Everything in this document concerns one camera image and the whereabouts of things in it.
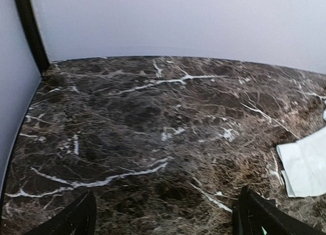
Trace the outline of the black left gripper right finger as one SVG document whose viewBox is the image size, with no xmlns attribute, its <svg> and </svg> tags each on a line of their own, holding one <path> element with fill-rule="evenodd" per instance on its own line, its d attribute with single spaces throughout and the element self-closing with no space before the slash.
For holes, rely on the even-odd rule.
<svg viewBox="0 0 326 235">
<path fill-rule="evenodd" d="M 279 210 L 274 199 L 264 199 L 244 186 L 232 205 L 232 234 L 318 235 L 323 232 Z"/>
</svg>

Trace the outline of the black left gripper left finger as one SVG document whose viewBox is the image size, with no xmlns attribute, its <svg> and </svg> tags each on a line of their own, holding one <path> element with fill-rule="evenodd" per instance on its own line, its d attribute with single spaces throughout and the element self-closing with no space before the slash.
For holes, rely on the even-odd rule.
<svg viewBox="0 0 326 235">
<path fill-rule="evenodd" d="M 61 210 L 57 215 L 26 234 L 94 234 L 97 218 L 94 193 L 87 191 Z"/>
</svg>

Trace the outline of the white button shirt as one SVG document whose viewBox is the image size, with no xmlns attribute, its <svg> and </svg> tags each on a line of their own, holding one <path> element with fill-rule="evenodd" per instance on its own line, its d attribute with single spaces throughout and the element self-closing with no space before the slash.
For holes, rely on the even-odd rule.
<svg viewBox="0 0 326 235">
<path fill-rule="evenodd" d="M 305 118 L 297 110 L 286 113 L 281 125 L 294 141 L 276 145 L 287 196 L 316 197 L 325 194 L 325 116 Z"/>
</svg>

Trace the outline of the black left frame post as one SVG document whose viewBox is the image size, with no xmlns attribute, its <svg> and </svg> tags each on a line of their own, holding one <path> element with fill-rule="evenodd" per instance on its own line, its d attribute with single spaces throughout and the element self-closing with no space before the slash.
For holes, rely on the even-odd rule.
<svg viewBox="0 0 326 235">
<path fill-rule="evenodd" d="M 16 9 L 34 61 L 44 73 L 50 66 L 45 47 L 35 19 L 31 0 L 15 0 Z"/>
</svg>

